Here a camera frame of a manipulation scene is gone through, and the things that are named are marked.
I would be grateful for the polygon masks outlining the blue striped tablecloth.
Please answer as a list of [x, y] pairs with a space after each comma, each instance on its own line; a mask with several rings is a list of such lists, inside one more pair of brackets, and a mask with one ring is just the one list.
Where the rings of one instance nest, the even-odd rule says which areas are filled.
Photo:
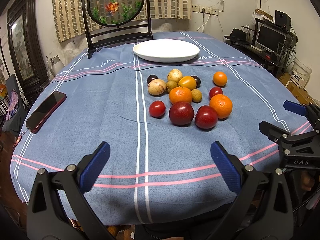
[[200, 78], [202, 105], [209, 102], [212, 77], [221, 71], [228, 81], [223, 93], [233, 103], [231, 115], [210, 131], [195, 124], [174, 126], [167, 115], [149, 115], [155, 97], [147, 78], [165, 79], [172, 65], [140, 59], [133, 44], [103, 48], [87, 57], [81, 52], [40, 94], [37, 108], [52, 92], [66, 100], [37, 133], [22, 128], [10, 165], [14, 189], [29, 201], [40, 168], [60, 171], [77, 164], [105, 141], [111, 155], [85, 197], [106, 225], [159, 223], [193, 217], [230, 203], [229, 191], [211, 156], [220, 142], [244, 164], [270, 172], [279, 163], [276, 144], [260, 133], [272, 123], [292, 134], [311, 131], [303, 116], [286, 111], [294, 96], [272, 74], [233, 47], [202, 33], [156, 33], [199, 47], [196, 59], [178, 65], [184, 75]]

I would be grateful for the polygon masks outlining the large dark red plum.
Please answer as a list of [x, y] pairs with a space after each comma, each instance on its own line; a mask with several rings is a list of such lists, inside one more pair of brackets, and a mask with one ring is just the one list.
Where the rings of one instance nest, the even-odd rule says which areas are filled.
[[173, 125], [188, 126], [194, 118], [194, 109], [190, 103], [179, 101], [169, 109], [169, 119]]

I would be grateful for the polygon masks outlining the pale yellow round fruit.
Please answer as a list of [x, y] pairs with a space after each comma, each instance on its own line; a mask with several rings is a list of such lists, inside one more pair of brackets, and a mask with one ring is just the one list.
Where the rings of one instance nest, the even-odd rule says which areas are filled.
[[182, 77], [183, 74], [179, 69], [172, 69], [167, 75], [167, 80], [179, 83]]

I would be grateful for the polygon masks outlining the yellow orange tomato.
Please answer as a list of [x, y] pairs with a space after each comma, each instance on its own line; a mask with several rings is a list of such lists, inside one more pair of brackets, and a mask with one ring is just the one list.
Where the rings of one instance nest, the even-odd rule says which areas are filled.
[[196, 83], [196, 80], [192, 76], [184, 76], [178, 82], [178, 86], [186, 87], [189, 90], [193, 90], [196, 88], [197, 83]]

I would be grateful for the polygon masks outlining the dark framed painting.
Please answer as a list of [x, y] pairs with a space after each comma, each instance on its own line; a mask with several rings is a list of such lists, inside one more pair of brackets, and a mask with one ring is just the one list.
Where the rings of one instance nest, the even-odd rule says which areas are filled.
[[34, 102], [48, 81], [36, 24], [36, 0], [15, 0], [7, 11], [11, 60], [22, 92]]

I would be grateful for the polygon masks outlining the red cherry tomato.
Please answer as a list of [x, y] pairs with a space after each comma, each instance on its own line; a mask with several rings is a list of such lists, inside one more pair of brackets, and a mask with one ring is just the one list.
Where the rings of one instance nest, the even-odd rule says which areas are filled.
[[165, 114], [166, 106], [162, 101], [154, 101], [149, 106], [149, 114], [154, 118], [160, 118]]
[[223, 94], [223, 90], [220, 87], [213, 87], [210, 91], [209, 91], [209, 98], [213, 98], [216, 95], [219, 94]]

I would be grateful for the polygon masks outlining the small orange kumquat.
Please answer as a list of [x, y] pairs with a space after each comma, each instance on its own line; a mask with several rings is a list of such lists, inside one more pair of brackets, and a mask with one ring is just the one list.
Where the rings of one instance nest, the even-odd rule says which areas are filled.
[[219, 87], [224, 87], [228, 82], [227, 75], [224, 72], [216, 72], [213, 75], [213, 83]]

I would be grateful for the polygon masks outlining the dark purple grape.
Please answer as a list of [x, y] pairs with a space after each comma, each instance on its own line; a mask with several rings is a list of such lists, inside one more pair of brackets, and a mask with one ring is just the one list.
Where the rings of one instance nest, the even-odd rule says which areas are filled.
[[196, 75], [192, 75], [191, 77], [193, 77], [194, 80], [195, 80], [195, 82], [196, 82], [196, 88], [199, 88], [200, 85], [201, 85], [201, 80], [200, 80], [200, 78], [199, 78], [198, 76], [196, 76]]
[[154, 74], [149, 75], [147, 78], [147, 84], [149, 84], [151, 81], [153, 81], [154, 79], [157, 79], [158, 77]]

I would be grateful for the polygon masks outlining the pale speckled passion fruit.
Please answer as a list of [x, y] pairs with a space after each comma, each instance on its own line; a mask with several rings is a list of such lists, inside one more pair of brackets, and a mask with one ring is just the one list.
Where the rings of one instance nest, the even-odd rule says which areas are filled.
[[153, 79], [148, 84], [148, 92], [153, 96], [159, 96], [167, 91], [167, 84], [164, 80]]

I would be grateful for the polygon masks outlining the beige checked curtain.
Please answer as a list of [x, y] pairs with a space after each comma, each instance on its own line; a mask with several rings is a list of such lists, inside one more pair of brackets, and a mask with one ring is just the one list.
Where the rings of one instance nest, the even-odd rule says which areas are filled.
[[[152, 19], [191, 19], [191, 0], [149, 0]], [[81, 0], [52, 0], [58, 42], [85, 33]]]

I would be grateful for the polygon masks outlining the black desk rack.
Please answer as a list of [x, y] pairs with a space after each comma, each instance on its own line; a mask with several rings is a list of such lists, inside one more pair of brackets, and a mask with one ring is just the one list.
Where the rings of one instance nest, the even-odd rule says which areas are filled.
[[[281, 43], [283, 47], [281, 50], [278, 50], [277, 53], [268, 51], [256, 43], [261, 24], [267, 25], [268, 27], [276, 29], [286, 35], [284, 43]], [[289, 59], [294, 57], [296, 54], [295, 48], [298, 42], [296, 33], [286, 31], [271, 21], [259, 18], [255, 19], [254, 28], [242, 26], [240, 30], [246, 33], [247, 43], [232, 42], [229, 39], [226, 39], [226, 43], [243, 52], [249, 58], [263, 66], [266, 70], [271, 72], [273, 76], [280, 75], [287, 70]]]

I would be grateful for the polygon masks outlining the black speaker box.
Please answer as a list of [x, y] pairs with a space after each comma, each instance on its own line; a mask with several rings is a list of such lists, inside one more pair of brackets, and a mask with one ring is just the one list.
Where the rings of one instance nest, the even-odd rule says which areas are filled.
[[275, 11], [274, 23], [286, 31], [291, 30], [291, 17], [284, 12]]

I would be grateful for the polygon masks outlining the dark red smartphone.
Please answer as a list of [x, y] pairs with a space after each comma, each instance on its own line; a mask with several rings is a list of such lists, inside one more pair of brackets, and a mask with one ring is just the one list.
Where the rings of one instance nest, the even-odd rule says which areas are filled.
[[67, 99], [65, 93], [54, 91], [50, 94], [26, 120], [31, 133], [36, 134], [53, 112]]

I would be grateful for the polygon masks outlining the round goldfish screen ornament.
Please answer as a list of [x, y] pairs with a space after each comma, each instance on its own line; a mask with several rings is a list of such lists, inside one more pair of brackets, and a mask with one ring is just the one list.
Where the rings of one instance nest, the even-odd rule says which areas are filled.
[[81, 0], [87, 57], [105, 47], [153, 39], [150, 0]]

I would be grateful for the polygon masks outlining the large orange mandarin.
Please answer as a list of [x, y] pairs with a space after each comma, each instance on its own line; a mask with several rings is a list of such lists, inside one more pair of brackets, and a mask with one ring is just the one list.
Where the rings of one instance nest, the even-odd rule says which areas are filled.
[[219, 119], [229, 117], [233, 110], [233, 103], [231, 99], [223, 94], [213, 96], [210, 99], [209, 105], [217, 112]]

